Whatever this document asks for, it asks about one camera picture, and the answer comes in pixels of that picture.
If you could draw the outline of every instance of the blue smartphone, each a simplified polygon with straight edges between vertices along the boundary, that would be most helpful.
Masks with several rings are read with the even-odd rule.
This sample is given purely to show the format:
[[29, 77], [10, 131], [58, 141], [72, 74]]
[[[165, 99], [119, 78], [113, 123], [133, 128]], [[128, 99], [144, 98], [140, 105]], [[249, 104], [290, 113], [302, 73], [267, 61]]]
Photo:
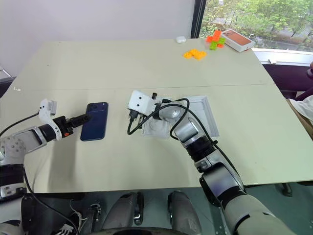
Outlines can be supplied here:
[[95, 141], [104, 138], [107, 126], [108, 103], [91, 103], [87, 105], [86, 114], [91, 119], [83, 125], [80, 139], [82, 141]]

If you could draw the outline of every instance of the windowsill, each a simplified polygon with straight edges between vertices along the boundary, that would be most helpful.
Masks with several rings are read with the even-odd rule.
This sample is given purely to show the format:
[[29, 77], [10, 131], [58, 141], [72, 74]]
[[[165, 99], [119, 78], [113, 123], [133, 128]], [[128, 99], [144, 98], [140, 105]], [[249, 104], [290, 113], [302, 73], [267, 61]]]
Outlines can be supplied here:
[[253, 48], [252, 50], [262, 64], [309, 67], [310, 63], [313, 61], [313, 52], [265, 48]]

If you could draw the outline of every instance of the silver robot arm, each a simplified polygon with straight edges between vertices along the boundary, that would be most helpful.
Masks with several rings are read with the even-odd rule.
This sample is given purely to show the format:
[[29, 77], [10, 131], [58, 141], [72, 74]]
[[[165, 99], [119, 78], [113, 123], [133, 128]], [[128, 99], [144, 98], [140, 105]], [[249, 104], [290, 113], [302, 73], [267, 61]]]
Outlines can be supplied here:
[[[151, 98], [134, 91], [128, 104], [130, 126], [138, 115], [146, 117], [152, 112], [153, 118], [168, 121], [174, 126], [185, 112], [180, 105], [183, 104], [159, 98], [157, 94]], [[245, 192], [244, 184], [232, 163], [207, 136], [194, 116], [187, 113], [175, 127], [174, 133], [194, 160], [196, 169], [203, 173], [200, 184], [204, 193], [213, 205], [222, 207], [232, 234], [294, 234], [258, 199]]]
[[52, 140], [61, 140], [73, 134], [73, 128], [80, 126], [90, 117], [80, 115], [66, 119], [65, 116], [51, 119], [55, 114], [56, 102], [43, 100], [39, 118], [44, 123], [0, 138], [0, 202], [17, 198], [26, 192], [23, 179], [25, 155], [46, 146]]

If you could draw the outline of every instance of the black cable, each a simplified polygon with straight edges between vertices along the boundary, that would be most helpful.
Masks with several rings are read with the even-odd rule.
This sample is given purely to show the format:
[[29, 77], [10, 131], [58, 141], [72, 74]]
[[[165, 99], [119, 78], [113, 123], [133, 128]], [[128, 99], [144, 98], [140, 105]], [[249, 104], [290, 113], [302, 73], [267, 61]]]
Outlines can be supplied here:
[[187, 106], [186, 106], [186, 109], [185, 109], [185, 112], [182, 114], [182, 116], [180, 117], [180, 119], [174, 124], [174, 126], [172, 127], [172, 129], [170, 130], [170, 137], [172, 137], [173, 139], [179, 141], [179, 139], [175, 136], [173, 136], [173, 131], [174, 129], [178, 126], [178, 124], [180, 124], [180, 122], [183, 120], [183, 118], [186, 116], [186, 114], [188, 113], [188, 110], [189, 110], [189, 106], [190, 106], [190, 102], [189, 102], [189, 99], [186, 99], [186, 98], [182, 98], [182, 99], [178, 99], [176, 101], [186, 101], [187, 102]]
[[57, 211], [56, 209], [54, 209], [53, 207], [49, 206], [48, 204], [44, 203], [42, 200], [40, 200], [34, 193], [34, 191], [31, 189], [29, 182], [28, 182], [28, 178], [26, 176], [26, 171], [23, 165], [23, 175], [25, 178], [25, 182], [26, 182], [26, 186], [27, 189], [29, 190], [30, 194], [32, 195], [32, 197], [41, 205], [43, 205], [44, 207], [49, 208], [50, 210], [54, 211], [55, 213], [57, 213], [59, 216], [61, 216], [62, 218], [66, 219], [69, 223], [71, 223], [71, 225], [74, 227], [75, 232], [77, 233], [77, 235], [79, 235], [79, 231], [76, 227], [76, 225], [73, 223], [73, 221], [71, 221], [69, 218], [67, 218], [64, 214], [62, 214], [61, 212]]
[[25, 117], [25, 118], [22, 119], [22, 120], [19, 120], [19, 121], [17, 121], [17, 122], [14, 122], [12, 125], [9, 125], [9, 126], [8, 126], [7, 128], [5, 128], [3, 131], [1, 131], [0, 137], [4, 134], [4, 132], [6, 132], [6, 131], [7, 131], [8, 129], [10, 129], [11, 127], [13, 127], [13, 126], [15, 126], [15, 125], [17, 125], [17, 124], [19, 124], [19, 123], [21, 123], [21, 122], [23, 122], [23, 121], [26, 121], [26, 120], [28, 120], [28, 119], [30, 119], [30, 118], [33, 118], [33, 117], [37, 116], [38, 114], [39, 114], [39, 111], [38, 111], [37, 113], [35, 113], [35, 114], [29, 116], [29, 117]]
[[235, 166], [233, 165], [233, 163], [229, 160], [228, 156], [220, 149], [220, 147], [217, 146], [217, 141], [213, 141], [212, 138], [210, 137], [210, 135], [208, 134], [208, 132], [206, 131], [204, 125], [202, 124], [202, 122], [200, 121], [200, 119], [197, 117], [197, 115], [195, 115], [191, 110], [187, 109], [185, 106], [180, 105], [180, 104], [166, 104], [156, 110], [154, 110], [152, 113], [150, 113], [141, 123], [139, 123], [132, 131], [131, 131], [131, 126], [132, 126], [132, 122], [129, 123], [128, 128], [127, 128], [127, 134], [131, 135], [133, 134], [136, 130], [138, 130], [149, 118], [151, 118], [155, 113], [159, 112], [160, 110], [166, 108], [166, 107], [170, 107], [170, 106], [176, 106], [176, 107], [180, 107], [183, 108], [185, 110], [187, 110], [199, 123], [199, 125], [201, 126], [201, 128], [203, 129], [205, 135], [207, 136], [207, 138], [209, 139], [209, 141], [220, 151], [220, 153], [225, 157], [225, 159], [228, 161], [228, 163], [230, 164], [230, 166], [232, 168], [234, 168], [235, 172], [237, 174], [238, 171], [235, 168]]

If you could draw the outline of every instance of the green building block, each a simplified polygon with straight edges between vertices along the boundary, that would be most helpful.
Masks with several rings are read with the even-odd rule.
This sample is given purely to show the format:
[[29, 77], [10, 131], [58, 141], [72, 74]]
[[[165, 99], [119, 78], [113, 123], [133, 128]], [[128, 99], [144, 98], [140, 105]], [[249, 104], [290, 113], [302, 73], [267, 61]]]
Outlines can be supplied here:
[[220, 38], [220, 40], [218, 41], [218, 44], [224, 45], [225, 44], [225, 38]]
[[212, 42], [210, 46], [210, 50], [216, 50], [217, 48], [217, 42]]

